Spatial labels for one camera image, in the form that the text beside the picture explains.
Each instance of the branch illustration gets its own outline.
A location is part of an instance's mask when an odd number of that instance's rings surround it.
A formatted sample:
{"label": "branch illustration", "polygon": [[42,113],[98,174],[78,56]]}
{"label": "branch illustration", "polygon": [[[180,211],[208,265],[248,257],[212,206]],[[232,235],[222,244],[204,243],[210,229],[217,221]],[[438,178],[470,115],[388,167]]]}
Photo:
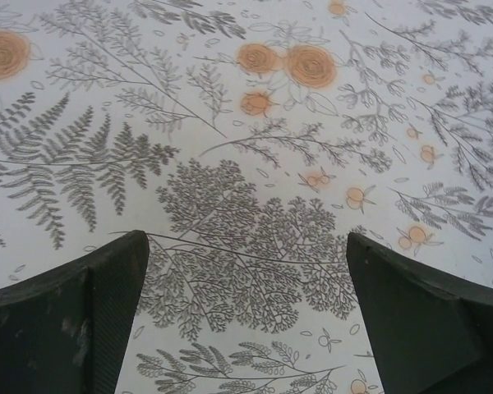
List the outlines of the branch illustration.
{"label": "branch illustration", "polygon": [[335,217],[318,199],[259,204],[255,185],[224,160],[202,167],[192,159],[169,177],[157,192],[177,234],[149,234],[150,269],[138,309],[158,327],[176,323],[181,337],[194,341],[202,323],[216,332],[233,320],[265,332],[288,330],[304,298],[339,318],[355,308],[346,235],[334,234]]}
{"label": "branch illustration", "polygon": [[[58,195],[86,222],[89,231],[97,226],[94,186],[105,189],[122,214],[126,201],[127,178],[145,189],[150,173],[160,176],[162,166],[178,152],[161,144],[151,144],[147,135],[133,135],[127,123],[110,142],[113,128],[109,115],[93,130],[94,109],[88,107],[68,126],[53,132],[64,114],[69,95],[40,115],[28,119],[32,93],[0,112],[0,190],[11,190],[9,199],[20,200],[17,210],[28,213],[49,233],[55,249],[65,237]],[[0,235],[0,245],[5,241]]]}
{"label": "branch illustration", "polygon": [[[216,394],[269,393],[276,388],[295,394],[310,389],[316,394],[327,394],[337,388],[331,375],[345,366],[309,372],[295,365],[299,351],[281,342],[273,341],[270,347],[255,342],[238,346],[240,350],[228,357],[213,346],[198,343],[192,343],[191,349],[181,349],[178,358],[164,350],[157,350],[159,356],[138,354],[141,363],[137,371],[147,378],[166,377],[155,384],[159,392],[172,394],[194,390],[202,379],[214,382]],[[250,371],[245,376],[232,375],[232,366],[253,369],[262,375],[252,377]]]}
{"label": "branch illustration", "polygon": [[211,11],[205,15],[195,11],[202,4],[192,0],[135,0],[128,7],[141,18],[150,17],[164,25],[184,21],[190,29],[201,34],[219,32],[229,38],[245,39],[247,32],[227,12]]}
{"label": "branch illustration", "polygon": [[48,33],[83,39],[67,50],[65,62],[53,59],[53,69],[48,72],[53,83],[86,90],[94,85],[141,85],[141,89],[123,89],[117,97],[130,109],[146,113],[151,126],[171,132],[183,119],[193,117],[225,136],[180,101],[175,85],[182,78],[177,74],[178,67],[167,51],[142,47],[142,34],[128,14],[95,6],[89,0],[70,0],[54,13],[43,13],[40,20]]}
{"label": "branch illustration", "polygon": [[399,199],[397,208],[416,222],[441,229],[450,224],[457,230],[480,241],[486,231],[493,230],[485,221],[493,221],[493,196],[474,199],[463,187],[445,187],[442,182],[423,186],[425,196],[414,197],[391,189]]}
{"label": "branch illustration", "polygon": [[484,72],[478,64],[478,59],[484,58],[493,61],[493,37],[485,38],[482,45],[477,48],[468,48],[468,45],[471,44],[471,36],[463,30],[458,32],[456,39],[422,42],[422,38],[435,33],[436,23],[434,21],[430,21],[428,24],[424,23],[416,29],[399,28],[392,30],[374,20],[368,14],[367,16],[381,28],[397,37],[406,39],[411,43],[412,50],[415,53],[426,58],[427,64],[442,71],[449,69],[450,59],[458,59],[467,71],[483,76]]}
{"label": "branch illustration", "polygon": [[493,81],[465,89],[451,86],[433,105],[412,100],[429,112],[440,141],[453,145],[455,170],[480,191],[493,190]]}
{"label": "branch illustration", "polygon": [[468,0],[418,0],[418,6],[429,15],[443,16],[445,19],[461,17],[475,25],[493,25],[493,7],[477,4],[468,7]]}
{"label": "branch illustration", "polygon": [[303,128],[297,132],[290,132],[286,126],[285,119],[268,118],[262,128],[251,127],[251,136],[215,145],[203,152],[201,156],[214,149],[232,145],[240,152],[260,155],[265,162],[277,168],[279,167],[277,153],[270,147],[262,145],[269,143],[299,153],[307,166],[317,164],[319,157],[324,155],[334,165],[340,167],[348,164],[346,158],[354,156],[358,156],[360,163],[367,165],[377,173],[385,172],[391,167],[392,160],[383,151],[371,149],[370,153],[362,152],[365,147],[365,142],[362,140],[338,139],[335,143],[318,140],[320,131],[323,129],[321,123],[303,125]]}
{"label": "branch illustration", "polygon": [[378,141],[381,146],[388,142],[389,138],[393,138],[387,132],[389,121],[403,123],[408,118],[403,113],[405,109],[403,104],[387,103],[371,87],[371,83],[385,85],[390,94],[402,97],[404,92],[402,85],[405,84],[405,81],[402,79],[385,80],[371,69],[366,62],[380,60],[381,68],[394,68],[396,73],[402,76],[408,68],[407,62],[410,57],[407,49],[402,45],[395,47],[386,42],[383,42],[379,47],[364,45],[354,39],[350,39],[342,30],[340,30],[340,33],[351,47],[347,65],[355,68],[360,76],[360,81],[364,84],[364,89],[358,90],[354,86],[346,84],[339,88],[340,91],[345,93],[340,94],[338,100],[347,103],[348,109],[354,109],[358,105],[371,109],[370,113],[363,114],[362,111],[366,110],[361,109],[359,114],[354,117],[348,114],[343,115],[345,121],[342,123],[342,127],[352,129],[357,133],[369,132],[369,140]]}

